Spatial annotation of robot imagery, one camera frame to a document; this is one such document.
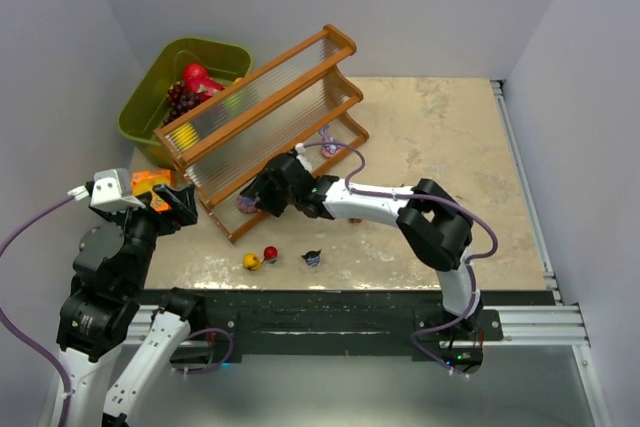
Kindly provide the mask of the purple figure pink donut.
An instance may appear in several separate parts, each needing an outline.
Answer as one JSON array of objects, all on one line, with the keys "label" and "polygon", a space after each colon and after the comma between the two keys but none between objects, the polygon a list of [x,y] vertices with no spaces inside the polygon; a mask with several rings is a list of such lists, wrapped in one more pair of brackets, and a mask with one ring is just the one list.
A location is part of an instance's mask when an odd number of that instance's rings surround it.
[{"label": "purple figure pink donut", "polygon": [[236,198],[236,208],[244,214],[254,214],[258,211],[256,201],[242,195]]}]

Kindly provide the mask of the purple bunny pink base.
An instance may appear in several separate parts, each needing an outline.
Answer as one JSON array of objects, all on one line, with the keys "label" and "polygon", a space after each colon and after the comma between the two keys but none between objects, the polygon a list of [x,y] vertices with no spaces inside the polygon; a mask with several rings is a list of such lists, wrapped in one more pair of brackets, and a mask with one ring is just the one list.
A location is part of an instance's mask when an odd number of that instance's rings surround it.
[{"label": "purple bunny pink base", "polygon": [[318,134],[321,137],[322,155],[327,159],[334,157],[341,150],[341,147],[335,143],[335,139],[330,135],[329,126],[323,126]]}]

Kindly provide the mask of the orange three-tier ribbed shelf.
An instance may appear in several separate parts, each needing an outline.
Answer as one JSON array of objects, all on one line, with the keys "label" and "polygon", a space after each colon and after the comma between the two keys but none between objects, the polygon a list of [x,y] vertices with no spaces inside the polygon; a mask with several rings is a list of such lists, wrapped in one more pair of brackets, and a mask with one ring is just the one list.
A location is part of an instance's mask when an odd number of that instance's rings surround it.
[{"label": "orange three-tier ribbed shelf", "polygon": [[[195,186],[200,205],[229,242],[266,217],[241,213],[236,198],[271,157],[297,143],[310,143],[313,172],[323,174],[348,154],[343,148],[332,158],[322,155],[317,143],[323,126],[344,146],[359,147],[368,140],[368,132],[348,113],[364,95],[338,68],[356,50],[348,35],[327,24],[241,83],[156,129],[176,171]],[[242,94],[242,107],[229,116],[223,101],[235,91]],[[180,151],[171,134],[185,123],[195,128],[200,141]]]}]

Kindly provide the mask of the black-headed purple striped figure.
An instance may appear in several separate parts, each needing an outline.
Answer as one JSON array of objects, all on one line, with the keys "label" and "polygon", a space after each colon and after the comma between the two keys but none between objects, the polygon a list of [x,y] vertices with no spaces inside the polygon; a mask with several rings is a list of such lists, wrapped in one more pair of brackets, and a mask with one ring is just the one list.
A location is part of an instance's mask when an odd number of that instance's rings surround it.
[{"label": "black-headed purple striped figure", "polygon": [[321,262],[321,253],[322,250],[310,250],[301,255],[301,258],[304,260],[305,264],[309,267],[318,267]]}]

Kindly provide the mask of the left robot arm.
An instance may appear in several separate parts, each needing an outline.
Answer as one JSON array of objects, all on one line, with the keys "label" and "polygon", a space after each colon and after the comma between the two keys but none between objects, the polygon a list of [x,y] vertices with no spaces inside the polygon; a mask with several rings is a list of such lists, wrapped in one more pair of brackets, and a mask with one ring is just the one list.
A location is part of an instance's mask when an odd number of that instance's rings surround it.
[{"label": "left robot arm", "polygon": [[151,194],[134,196],[114,177],[94,179],[72,193],[87,198],[104,222],[82,237],[71,294],[60,309],[56,342],[67,377],[58,386],[54,411],[65,426],[132,425],[161,367],[205,323],[204,299],[171,289],[131,362],[118,381],[111,380],[158,238],[198,220],[193,186],[157,185],[152,191],[167,211],[154,210]]}]

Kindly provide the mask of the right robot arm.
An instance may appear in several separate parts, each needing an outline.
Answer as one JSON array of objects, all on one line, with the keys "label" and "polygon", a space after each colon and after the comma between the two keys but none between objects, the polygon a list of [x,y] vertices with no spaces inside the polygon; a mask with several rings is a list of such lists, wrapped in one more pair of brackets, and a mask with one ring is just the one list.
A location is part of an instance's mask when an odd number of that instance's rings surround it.
[{"label": "right robot arm", "polygon": [[469,321],[480,291],[468,249],[472,229],[486,224],[435,181],[373,186],[351,175],[318,174],[301,150],[268,160],[243,186],[252,205],[252,230],[230,241],[204,208],[199,219],[162,237],[148,288],[349,289],[346,272],[369,273],[368,288],[384,267],[406,260],[431,269],[442,294],[445,330]]}]

